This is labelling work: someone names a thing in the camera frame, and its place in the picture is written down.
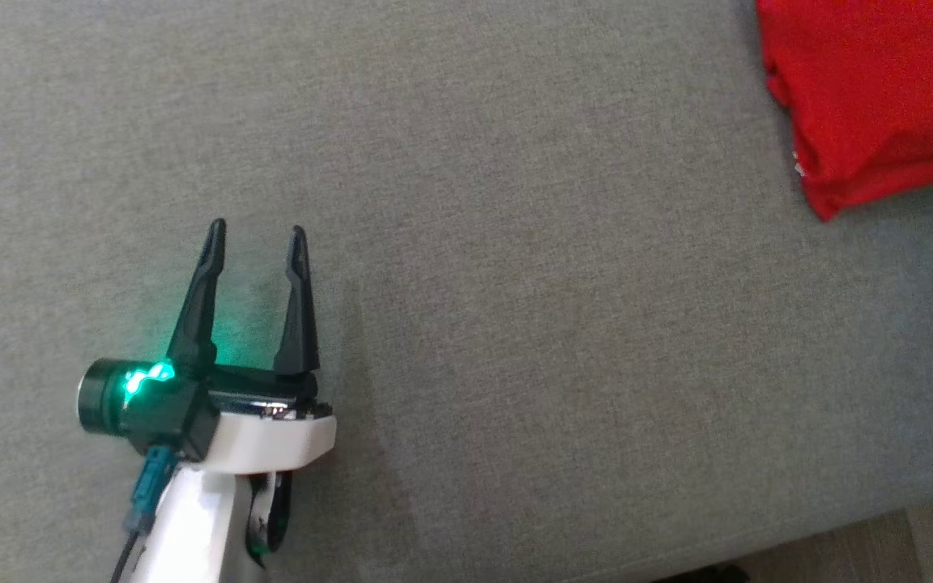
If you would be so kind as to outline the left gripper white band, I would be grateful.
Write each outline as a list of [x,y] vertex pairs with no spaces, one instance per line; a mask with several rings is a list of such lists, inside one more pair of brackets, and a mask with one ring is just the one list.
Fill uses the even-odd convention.
[[[211,222],[166,357],[190,376],[217,359],[212,341],[217,284],[224,269],[227,224]],[[217,431],[200,467],[207,471],[295,471],[334,448],[336,417],[318,401],[319,369],[307,233],[292,228],[285,272],[290,283],[274,372],[219,368],[211,378],[211,401],[221,412]]]

